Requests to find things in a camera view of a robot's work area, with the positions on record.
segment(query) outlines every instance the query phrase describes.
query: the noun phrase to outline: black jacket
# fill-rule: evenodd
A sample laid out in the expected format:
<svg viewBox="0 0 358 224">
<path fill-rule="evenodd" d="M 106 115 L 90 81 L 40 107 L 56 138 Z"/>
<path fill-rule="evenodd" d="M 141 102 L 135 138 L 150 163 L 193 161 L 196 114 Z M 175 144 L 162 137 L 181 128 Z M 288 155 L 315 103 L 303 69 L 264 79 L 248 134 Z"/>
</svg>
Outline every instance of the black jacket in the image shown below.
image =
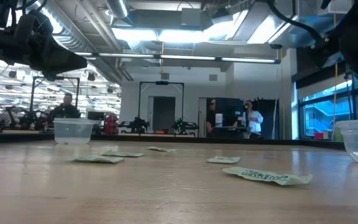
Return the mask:
<svg viewBox="0 0 358 224">
<path fill-rule="evenodd" d="M 80 112 L 73 105 L 61 104 L 51 112 L 53 118 L 80 118 Z"/>
</svg>

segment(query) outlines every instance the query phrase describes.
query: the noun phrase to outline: red object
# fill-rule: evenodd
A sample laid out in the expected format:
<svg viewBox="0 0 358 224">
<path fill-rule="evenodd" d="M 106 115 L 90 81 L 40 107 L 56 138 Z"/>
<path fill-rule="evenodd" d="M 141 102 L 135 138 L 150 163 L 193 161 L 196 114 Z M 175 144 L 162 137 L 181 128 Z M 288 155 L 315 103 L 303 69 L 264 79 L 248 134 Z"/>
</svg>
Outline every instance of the red object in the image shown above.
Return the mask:
<svg viewBox="0 0 358 224">
<path fill-rule="evenodd" d="M 318 139 L 318 140 L 323 139 L 323 134 L 322 133 L 315 133 L 314 134 L 314 139 Z"/>
<path fill-rule="evenodd" d="M 118 118 L 116 115 L 110 115 L 104 120 L 105 134 L 118 134 Z"/>
</svg>

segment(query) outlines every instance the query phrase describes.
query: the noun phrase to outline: man in white shirt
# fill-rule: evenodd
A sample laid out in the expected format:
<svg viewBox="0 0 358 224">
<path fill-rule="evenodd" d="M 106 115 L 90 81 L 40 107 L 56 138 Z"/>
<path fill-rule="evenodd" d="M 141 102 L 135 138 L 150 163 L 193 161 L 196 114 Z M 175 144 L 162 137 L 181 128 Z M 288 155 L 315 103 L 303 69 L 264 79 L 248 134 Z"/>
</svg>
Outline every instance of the man in white shirt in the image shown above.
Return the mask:
<svg viewBox="0 0 358 224">
<path fill-rule="evenodd" d="M 251 128 L 250 131 L 252 133 L 260 133 L 261 132 L 260 124 L 264 121 L 264 117 L 258 111 L 254 111 L 252 109 L 253 105 L 250 100 L 246 101 L 246 106 L 248 106 L 247 108 L 248 120 L 249 120 L 248 127 Z M 243 124 L 246 123 L 246 112 L 242 114 L 242 123 Z"/>
</svg>

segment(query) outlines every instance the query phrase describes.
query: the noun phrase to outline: white shirt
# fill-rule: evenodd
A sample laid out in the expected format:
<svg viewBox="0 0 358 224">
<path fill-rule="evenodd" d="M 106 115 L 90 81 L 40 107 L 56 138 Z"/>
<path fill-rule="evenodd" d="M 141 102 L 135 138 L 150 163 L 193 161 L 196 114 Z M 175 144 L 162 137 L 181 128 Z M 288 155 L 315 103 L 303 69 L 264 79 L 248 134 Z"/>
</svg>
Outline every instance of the white shirt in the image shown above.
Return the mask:
<svg viewBox="0 0 358 224">
<path fill-rule="evenodd" d="M 251 128 L 252 133 L 259 133 L 261 132 L 260 124 L 264 122 L 264 117 L 258 111 L 252 111 L 250 118 L 257 118 L 258 121 L 249 121 L 248 127 Z M 246 112 L 242 114 L 242 123 L 246 123 Z"/>
</svg>

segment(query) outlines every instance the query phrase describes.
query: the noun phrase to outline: doorway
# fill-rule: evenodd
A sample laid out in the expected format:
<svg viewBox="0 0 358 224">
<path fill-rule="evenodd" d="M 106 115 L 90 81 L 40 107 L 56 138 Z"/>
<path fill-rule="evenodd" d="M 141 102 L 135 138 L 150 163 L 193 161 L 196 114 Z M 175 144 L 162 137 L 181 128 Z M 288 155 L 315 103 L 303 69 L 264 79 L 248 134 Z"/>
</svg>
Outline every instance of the doorway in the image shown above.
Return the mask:
<svg viewBox="0 0 358 224">
<path fill-rule="evenodd" d="M 174 134 L 172 128 L 175 122 L 175 97 L 155 96 L 153 100 L 153 130 L 162 131 L 167 129 L 168 134 Z"/>
</svg>

